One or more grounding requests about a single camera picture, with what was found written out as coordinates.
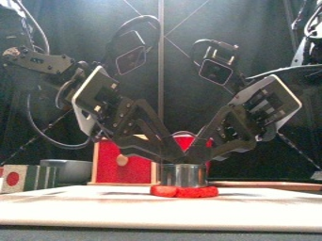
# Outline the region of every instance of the black curtain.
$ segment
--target black curtain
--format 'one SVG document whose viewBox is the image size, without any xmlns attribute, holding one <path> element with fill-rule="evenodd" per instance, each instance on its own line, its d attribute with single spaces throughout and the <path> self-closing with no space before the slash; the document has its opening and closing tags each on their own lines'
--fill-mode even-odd
<svg viewBox="0 0 322 241">
<path fill-rule="evenodd" d="M 239 70 L 246 76 L 287 67 L 294 52 L 286 3 L 290 4 L 290 11 L 295 16 L 302 2 L 302 0 L 164 1 L 163 121 L 171 133 L 182 130 L 196 133 L 220 106 L 231 99 L 223 88 L 203 80 L 194 72 L 188 58 L 192 43 L 199 39 L 212 39 L 236 44 L 240 49 Z M 65 54 L 87 62 L 101 59 L 105 44 L 125 21 L 139 14 L 159 16 L 157 0 L 28 0 L 24 4 L 47 34 L 52 55 Z M 33 39 L 35 42 L 40 42 L 39 34 L 33 34 Z M 148 55 L 145 65 L 119 79 L 121 94 L 133 99 L 147 99 L 155 110 L 157 110 L 157 54 L 155 49 Z M 0 136 L 0 153 L 1 159 L 6 159 L 35 133 L 23 114 L 24 100 L 16 96 L 10 80 L 1 78 L 0 91 L 4 100 L 1 126 L 5 128 Z M 43 100 L 43 104 L 35 101 L 35 109 L 35 112 L 40 112 L 36 113 L 39 124 L 44 126 L 61 114 L 55 113 L 48 99 Z M 84 140 L 72 114 L 53 127 L 51 134 L 67 142 Z M 92 160 L 92 151 L 92 145 L 84 150 L 64 151 L 37 139 L 10 161 L 36 163 L 43 158 Z M 312 171 L 314 167 L 307 160 L 295 151 L 290 151 L 290 147 L 275 138 L 271 143 L 260 143 L 255 151 L 232 154 L 224 162 L 214 162 L 211 176 L 214 178 L 307 178 Z"/>
</svg>

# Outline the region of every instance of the silver cylinder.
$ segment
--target silver cylinder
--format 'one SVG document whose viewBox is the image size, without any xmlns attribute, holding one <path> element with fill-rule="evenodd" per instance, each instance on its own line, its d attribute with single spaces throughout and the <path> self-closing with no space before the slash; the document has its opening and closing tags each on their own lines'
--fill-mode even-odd
<svg viewBox="0 0 322 241">
<path fill-rule="evenodd" d="M 182 187 L 207 186 L 206 165 L 196 164 L 161 164 L 160 184 Z"/>
</svg>

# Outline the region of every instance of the red circle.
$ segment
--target red circle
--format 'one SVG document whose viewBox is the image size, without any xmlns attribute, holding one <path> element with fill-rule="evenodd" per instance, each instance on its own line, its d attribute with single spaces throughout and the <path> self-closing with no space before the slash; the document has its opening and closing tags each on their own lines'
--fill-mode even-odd
<svg viewBox="0 0 322 241">
<path fill-rule="evenodd" d="M 6 176 L 6 184 L 9 185 L 9 186 L 13 186 L 13 185 L 16 185 L 17 184 L 17 182 L 18 182 L 18 174 L 16 173 L 16 172 L 10 172 L 9 174 L 8 174 L 8 176 Z"/>
</svg>

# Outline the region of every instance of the red base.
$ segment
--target red base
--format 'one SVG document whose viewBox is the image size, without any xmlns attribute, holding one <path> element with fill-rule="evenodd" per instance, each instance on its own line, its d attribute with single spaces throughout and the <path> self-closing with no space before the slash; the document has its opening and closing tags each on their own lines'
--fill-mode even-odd
<svg viewBox="0 0 322 241">
<path fill-rule="evenodd" d="M 152 185 L 149 193 L 165 198 L 211 198 L 219 195 L 215 186 L 179 187 L 172 185 Z"/>
</svg>

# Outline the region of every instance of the metal pole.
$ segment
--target metal pole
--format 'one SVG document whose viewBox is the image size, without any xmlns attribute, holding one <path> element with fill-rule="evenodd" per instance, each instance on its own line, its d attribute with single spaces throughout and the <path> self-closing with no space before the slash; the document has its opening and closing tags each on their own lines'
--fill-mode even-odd
<svg viewBox="0 0 322 241">
<path fill-rule="evenodd" d="M 164 3 L 163 0 L 159 0 L 159 21 L 160 21 L 160 42 L 159 42 L 159 104 L 157 104 L 157 113 L 159 118 L 163 121 L 163 65 L 164 65 L 164 58 L 163 58 L 163 50 L 164 50 Z"/>
<path fill-rule="evenodd" d="M 292 12 L 290 9 L 290 0 L 283 0 L 283 3 L 284 3 L 286 15 L 287 15 L 287 25 L 288 25 L 288 30 L 290 30 L 291 47 L 292 47 L 292 52 L 296 53 L 298 37 L 296 37 L 296 33 L 291 29 L 291 23 L 294 21 L 294 17 L 292 17 Z"/>
</svg>

